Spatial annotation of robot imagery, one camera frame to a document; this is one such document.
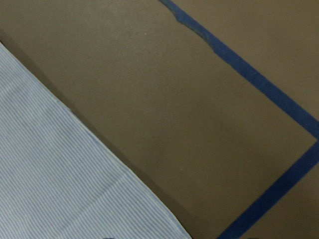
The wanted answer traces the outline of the light blue striped shirt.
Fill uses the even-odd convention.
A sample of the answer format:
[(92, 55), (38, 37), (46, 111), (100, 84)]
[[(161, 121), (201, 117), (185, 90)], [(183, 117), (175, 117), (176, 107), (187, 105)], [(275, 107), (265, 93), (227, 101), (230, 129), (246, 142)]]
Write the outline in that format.
[(189, 238), (162, 201), (4, 46), (0, 236)]

